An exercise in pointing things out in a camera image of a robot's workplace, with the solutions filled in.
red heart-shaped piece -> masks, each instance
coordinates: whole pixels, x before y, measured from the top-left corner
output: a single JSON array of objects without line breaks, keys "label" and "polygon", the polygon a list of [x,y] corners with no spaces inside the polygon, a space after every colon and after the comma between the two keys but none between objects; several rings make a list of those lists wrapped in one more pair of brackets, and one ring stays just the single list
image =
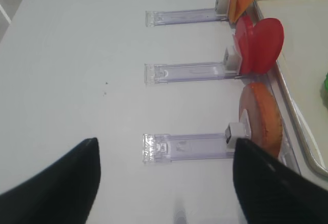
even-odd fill
[{"label": "red heart-shaped piece", "polygon": [[234,35],[237,51],[242,57],[239,73],[267,73],[281,52],[283,40],[283,26],[278,19],[265,18],[253,27],[251,18],[242,16]]},{"label": "red heart-shaped piece", "polygon": [[265,74],[273,67],[281,52],[283,26],[276,18],[265,18],[255,25],[254,34],[255,63],[252,72]]}]

orange round disc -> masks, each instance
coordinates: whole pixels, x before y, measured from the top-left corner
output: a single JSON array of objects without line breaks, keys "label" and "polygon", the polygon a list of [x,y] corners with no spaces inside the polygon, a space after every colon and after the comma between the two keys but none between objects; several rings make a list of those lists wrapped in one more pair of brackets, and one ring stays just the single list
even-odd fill
[{"label": "orange round disc", "polygon": [[278,105],[263,83],[244,87],[239,101],[239,118],[246,109],[252,131],[252,141],[278,157],[282,141],[282,122]]}]

plastic holder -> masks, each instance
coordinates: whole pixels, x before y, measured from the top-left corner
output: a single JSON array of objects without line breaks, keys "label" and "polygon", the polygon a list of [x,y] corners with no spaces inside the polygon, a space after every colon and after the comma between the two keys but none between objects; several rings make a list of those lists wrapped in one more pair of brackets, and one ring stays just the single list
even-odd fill
[{"label": "plastic holder", "polygon": [[146,11],[146,27],[174,24],[226,22],[230,0],[216,0],[215,8],[182,11]]},{"label": "plastic holder", "polygon": [[144,134],[143,161],[233,158],[225,134]]},{"label": "plastic holder", "polygon": [[222,21],[228,21],[227,15],[217,14],[215,8],[182,11],[146,11],[146,27]]},{"label": "plastic holder", "polygon": [[251,138],[247,110],[238,123],[229,123],[225,133],[144,134],[143,162],[232,158],[237,138]]},{"label": "plastic holder", "polygon": [[145,84],[226,79],[239,76],[241,57],[234,47],[227,47],[222,62],[194,64],[145,64]]}]

transparent plastic bracket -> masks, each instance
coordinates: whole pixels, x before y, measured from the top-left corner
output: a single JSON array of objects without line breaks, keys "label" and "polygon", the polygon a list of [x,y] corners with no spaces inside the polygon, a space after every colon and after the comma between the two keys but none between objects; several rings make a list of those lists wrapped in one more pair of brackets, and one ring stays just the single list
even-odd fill
[{"label": "transparent plastic bracket", "polygon": [[146,27],[221,21],[228,21],[227,15],[217,14],[215,8],[183,11],[146,11]]},{"label": "transparent plastic bracket", "polygon": [[226,70],[223,62],[175,65],[145,64],[145,83],[147,85],[236,78],[237,76],[238,72]]},{"label": "transparent plastic bracket", "polygon": [[182,11],[146,11],[146,27],[228,21],[230,0],[216,0],[215,8]]},{"label": "transparent plastic bracket", "polygon": [[144,134],[143,162],[233,158],[225,134]]}]

white surface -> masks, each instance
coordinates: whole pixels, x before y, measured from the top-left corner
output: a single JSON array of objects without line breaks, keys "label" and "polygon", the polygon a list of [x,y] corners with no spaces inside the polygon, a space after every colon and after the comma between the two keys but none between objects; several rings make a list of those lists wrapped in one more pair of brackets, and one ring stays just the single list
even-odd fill
[{"label": "white surface", "polygon": [[0,193],[97,136],[88,223],[172,223],[177,201],[189,224],[238,223],[231,159],[141,160],[143,133],[221,132],[238,120],[238,80],[144,85],[144,63],[216,61],[232,44],[227,23],[146,28],[145,11],[214,2],[23,0],[0,44]]}]

